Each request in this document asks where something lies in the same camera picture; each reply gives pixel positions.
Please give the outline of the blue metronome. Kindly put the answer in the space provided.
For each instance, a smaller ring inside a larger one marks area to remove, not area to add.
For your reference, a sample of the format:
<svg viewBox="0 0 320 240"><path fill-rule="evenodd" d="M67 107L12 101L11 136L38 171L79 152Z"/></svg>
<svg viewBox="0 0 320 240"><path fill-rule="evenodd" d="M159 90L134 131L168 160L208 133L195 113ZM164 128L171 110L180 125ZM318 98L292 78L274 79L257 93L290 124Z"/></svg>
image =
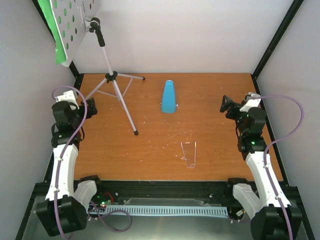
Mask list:
<svg viewBox="0 0 320 240"><path fill-rule="evenodd" d="M176 91L174 81L169 79L165 82L162 101L161 112L165 114L173 114L177 110Z"/></svg>

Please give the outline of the clear plastic metronome cover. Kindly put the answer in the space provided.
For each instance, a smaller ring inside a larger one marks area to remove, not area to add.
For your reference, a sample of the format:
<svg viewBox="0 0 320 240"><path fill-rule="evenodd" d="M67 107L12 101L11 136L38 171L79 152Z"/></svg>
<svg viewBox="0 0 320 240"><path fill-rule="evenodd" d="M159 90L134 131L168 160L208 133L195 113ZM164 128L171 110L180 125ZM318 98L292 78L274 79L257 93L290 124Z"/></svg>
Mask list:
<svg viewBox="0 0 320 240"><path fill-rule="evenodd" d="M197 160L197 142L181 142L182 159L187 168L195 168Z"/></svg>

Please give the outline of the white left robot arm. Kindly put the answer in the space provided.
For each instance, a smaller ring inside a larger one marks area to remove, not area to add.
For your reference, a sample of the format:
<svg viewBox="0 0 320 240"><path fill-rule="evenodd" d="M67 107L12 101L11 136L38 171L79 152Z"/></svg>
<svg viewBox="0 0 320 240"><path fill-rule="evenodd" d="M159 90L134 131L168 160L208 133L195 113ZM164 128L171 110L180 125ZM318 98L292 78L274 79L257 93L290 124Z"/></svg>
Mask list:
<svg viewBox="0 0 320 240"><path fill-rule="evenodd" d="M75 163L84 139L81 123L98 113L95 100L90 98L81 105L60 100L51 108L55 119L51 127L52 178L45 200L36 205L36 214L47 234L54 237L83 230L90 201L101 200L104 188L97 175L84 177L74 186Z"/></svg>

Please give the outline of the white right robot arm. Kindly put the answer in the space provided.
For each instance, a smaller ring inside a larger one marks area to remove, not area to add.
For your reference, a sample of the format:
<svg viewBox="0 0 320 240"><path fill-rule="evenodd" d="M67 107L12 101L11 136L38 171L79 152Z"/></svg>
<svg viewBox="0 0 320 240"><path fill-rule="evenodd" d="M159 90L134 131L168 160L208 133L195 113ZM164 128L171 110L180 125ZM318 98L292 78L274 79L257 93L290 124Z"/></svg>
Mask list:
<svg viewBox="0 0 320 240"><path fill-rule="evenodd" d="M297 237L302 213L292 207L282 190L271 163L270 144L262 133L267 112L260 108L263 99L249 92L241 103L224 95L220 112L235 122L238 150L249 167L257 192L245 179L230 178L232 196L250 219L250 230L255 240L294 240Z"/></svg>

